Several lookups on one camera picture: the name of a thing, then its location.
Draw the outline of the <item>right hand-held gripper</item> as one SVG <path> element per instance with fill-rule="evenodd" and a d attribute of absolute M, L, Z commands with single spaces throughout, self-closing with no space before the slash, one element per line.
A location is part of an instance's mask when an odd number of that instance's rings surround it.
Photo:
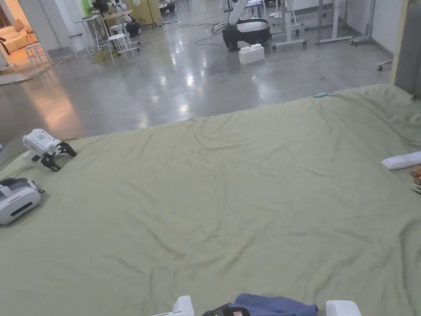
<path fill-rule="evenodd" d="M 357 304 L 350 300 L 328 300 L 327 316 L 362 316 Z"/>

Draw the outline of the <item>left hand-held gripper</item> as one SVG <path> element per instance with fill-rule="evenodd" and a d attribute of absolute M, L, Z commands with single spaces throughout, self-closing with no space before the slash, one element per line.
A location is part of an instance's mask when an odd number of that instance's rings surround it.
<path fill-rule="evenodd" d="M 173 305 L 173 310 L 160 313 L 158 316 L 193 316 L 194 308 L 189 295 L 180 296 Z M 249 311 L 244 307 L 230 307 L 227 304 L 214 310 L 204 312 L 202 316 L 250 316 Z"/>

